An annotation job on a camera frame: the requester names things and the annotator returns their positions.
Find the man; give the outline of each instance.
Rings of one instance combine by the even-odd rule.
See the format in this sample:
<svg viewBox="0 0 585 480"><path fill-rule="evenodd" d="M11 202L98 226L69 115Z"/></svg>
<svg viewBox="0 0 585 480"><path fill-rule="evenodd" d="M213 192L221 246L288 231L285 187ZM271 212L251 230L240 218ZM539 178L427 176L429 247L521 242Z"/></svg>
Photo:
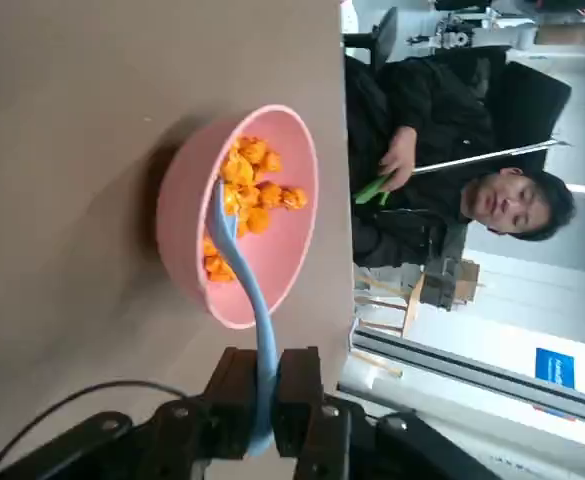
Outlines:
<svg viewBox="0 0 585 480"><path fill-rule="evenodd" d="M346 57L350 189L379 175L385 206L353 204L354 261L359 266L424 264L444 237L471 221L492 232L545 240L569 223L574 199L547 172L524 173L483 162L412 176L432 165L498 150L476 92L427 59L388 64L373 77Z"/></svg>

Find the black cable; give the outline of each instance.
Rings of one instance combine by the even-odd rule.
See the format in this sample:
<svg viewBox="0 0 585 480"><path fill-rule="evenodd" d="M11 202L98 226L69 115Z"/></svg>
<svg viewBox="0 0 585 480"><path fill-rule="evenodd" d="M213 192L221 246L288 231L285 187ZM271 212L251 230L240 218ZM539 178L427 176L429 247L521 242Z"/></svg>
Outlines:
<svg viewBox="0 0 585 480"><path fill-rule="evenodd" d="M61 409L62 407L66 406L68 403L76 400L79 397L84 395L88 395L90 393L94 393L98 390L105 390L107 388L117 388L117 387L142 387L142 388L149 388L152 390L158 390L160 392L169 393L176 397L180 397L182 399L188 398L188 396L177 390L176 388L168 387L167 385L162 385L156 382L150 382L146 380L114 380L112 382L104 382L98 383L96 385L92 385L90 387L86 387L78 392L74 392L73 394L67 396L63 400L53 404L52 406L46 408L42 413L34 417L34 420L29 422L25 427L23 427L19 433L17 433L12 440L10 440L5 447L3 447L0 451L0 464L3 462L5 457L10 453L10 451L14 448L14 446L19 443L23 437L25 437L28 433L32 431L37 425L39 425L43 420L47 417L52 415L57 410Z"/></svg>

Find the blue spoon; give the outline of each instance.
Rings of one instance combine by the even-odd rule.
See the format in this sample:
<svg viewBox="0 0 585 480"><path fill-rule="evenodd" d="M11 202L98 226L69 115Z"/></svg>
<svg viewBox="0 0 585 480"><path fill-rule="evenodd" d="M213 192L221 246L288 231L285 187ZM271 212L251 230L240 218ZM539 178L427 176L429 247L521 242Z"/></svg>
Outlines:
<svg viewBox="0 0 585 480"><path fill-rule="evenodd" d="M225 212L223 181L218 180L212 191L211 211L206 219L208 233L247 293L256 319L257 343L257 398L256 421L248 454L261 455L273 440L270 420L272 399L276 387L278 354L268 306L261 288L247 261L236 244L237 218Z"/></svg>

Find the table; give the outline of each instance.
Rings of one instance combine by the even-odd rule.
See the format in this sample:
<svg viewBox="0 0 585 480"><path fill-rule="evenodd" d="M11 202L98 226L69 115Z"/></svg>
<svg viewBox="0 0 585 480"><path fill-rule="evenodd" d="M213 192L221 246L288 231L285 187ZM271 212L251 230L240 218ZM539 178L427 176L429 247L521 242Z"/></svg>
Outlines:
<svg viewBox="0 0 585 480"><path fill-rule="evenodd" d="M223 329L170 284L152 212L188 132L266 103L305 119L321 178L277 337L281 348L318 345L334 388L352 311L341 63L337 1L0 2L0 447L80 387L134 377L198 393L227 345L254 346L253 331ZM95 411L143 417L162 400L86 399L25 448ZM272 454L210 478L287 471Z"/></svg>

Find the pink bowl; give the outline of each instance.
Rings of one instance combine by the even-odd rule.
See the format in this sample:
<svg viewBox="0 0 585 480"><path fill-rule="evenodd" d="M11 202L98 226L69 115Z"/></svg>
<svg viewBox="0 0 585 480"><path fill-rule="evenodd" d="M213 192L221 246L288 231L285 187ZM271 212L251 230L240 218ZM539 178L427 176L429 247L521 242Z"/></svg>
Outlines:
<svg viewBox="0 0 585 480"><path fill-rule="evenodd" d="M161 185L157 211L159 252L172 281L233 329L252 327L254 312L238 281L225 284L207 280L202 265L202 239L212 186L233 140L242 134L266 140L281 154L283 171L265 175L265 180L301 187L309 200L302 210L272 210L265 233L248 234L239 240L239 248L272 313L296 280L316 218L316 152L299 115L285 106L267 105L243 119L221 119L198 130L170 165Z"/></svg>

